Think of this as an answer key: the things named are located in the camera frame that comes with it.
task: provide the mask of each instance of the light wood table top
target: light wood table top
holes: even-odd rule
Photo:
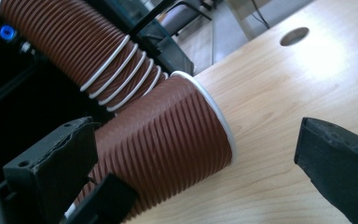
[[[281,38],[310,33],[290,47]],[[358,134],[358,1],[319,0],[196,79],[234,133],[235,164],[131,223],[348,223],[293,162],[303,117]]]

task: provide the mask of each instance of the wooden table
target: wooden table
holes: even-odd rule
[[[306,26],[299,43],[282,47]],[[131,223],[348,223],[294,162],[303,117],[358,134],[358,1],[319,0],[196,79],[235,135],[234,165]]]

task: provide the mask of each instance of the gray floor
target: gray floor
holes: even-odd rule
[[[311,0],[255,1],[262,3],[260,11],[271,26],[278,24],[311,2]],[[257,16],[254,8],[249,8],[249,10]],[[212,21],[198,17],[174,38],[197,67],[196,74],[249,42],[225,1],[218,1],[217,9],[206,11],[206,13],[213,18]],[[253,16],[248,16],[246,20],[257,35],[262,35],[267,30]]]

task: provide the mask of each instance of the brown cup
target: brown cup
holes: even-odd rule
[[[193,77],[174,73],[96,131],[90,176],[113,173],[139,198],[135,217],[231,164],[234,141],[212,98]],[[81,201],[93,185],[80,192]]]

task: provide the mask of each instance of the blue light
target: blue light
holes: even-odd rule
[[[16,35],[16,31],[9,25],[3,25],[0,30],[0,36],[6,41],[10,41]]]

